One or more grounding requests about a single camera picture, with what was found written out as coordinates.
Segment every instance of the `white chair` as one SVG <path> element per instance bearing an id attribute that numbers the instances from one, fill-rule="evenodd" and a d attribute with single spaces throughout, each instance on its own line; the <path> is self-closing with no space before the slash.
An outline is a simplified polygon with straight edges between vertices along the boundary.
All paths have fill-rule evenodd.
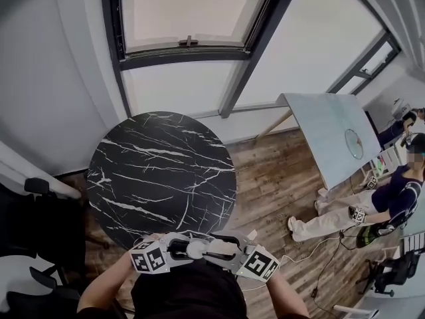
<path id="1" fill-rule="evenodd" d="M 354 319 L 351 314 L 355 315 L 355 319 L 375 319 L 379 315 L 379 310 L 361 310 L 359 308 L 351 308 L 335 305 L 334 310 L 347 313 L 344 319 Z"/>

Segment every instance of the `round table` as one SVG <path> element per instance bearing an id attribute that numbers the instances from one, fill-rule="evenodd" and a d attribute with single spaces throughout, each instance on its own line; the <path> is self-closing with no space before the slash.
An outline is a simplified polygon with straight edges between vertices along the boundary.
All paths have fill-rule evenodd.
<path id="1" fill-rule="evenodd" d="M 87 182 L 100 226 L 125 249 L 153 232 L 220 230 L 236 197 L 223 143 L 197 120 L 172 112 L 118 124 L 94 152 Z"/>

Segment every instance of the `table leg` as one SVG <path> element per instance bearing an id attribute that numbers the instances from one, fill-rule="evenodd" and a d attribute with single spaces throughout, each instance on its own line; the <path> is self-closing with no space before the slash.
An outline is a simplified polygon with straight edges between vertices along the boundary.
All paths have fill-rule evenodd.
<path id="1" fill-rule="evenodd" d="M 278 120 L 276 120 L 271 126 L 269 126 L 267 129 L 265 129 L 261 134 L 259 134 L 256 137 L 256 141 L 263 138 L 266 134 L 268 134 L 270 131 L 272 131 L 276 126 L 280 125 L 281 123 L 285 122 L 290 116 L 292 116 L 292 110 L 289 109 L 282 117 L 280 117 Z"/>

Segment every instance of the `black sleeve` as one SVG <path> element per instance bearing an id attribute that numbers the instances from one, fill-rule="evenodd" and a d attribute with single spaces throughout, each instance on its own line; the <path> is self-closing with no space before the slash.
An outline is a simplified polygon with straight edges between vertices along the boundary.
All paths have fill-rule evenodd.
<path id="1" fill-rule="evenodd" d="M 77 319 L 116 319 L 116 316 L 101 308 L 87 307 L 77 313 Z"/>
<path id="2" fill-rule="evenodd" d="M 281 316 L 279 319 L 309 319 L 307 316 L 302 316 L 300 314 L 286 314 Z"/>

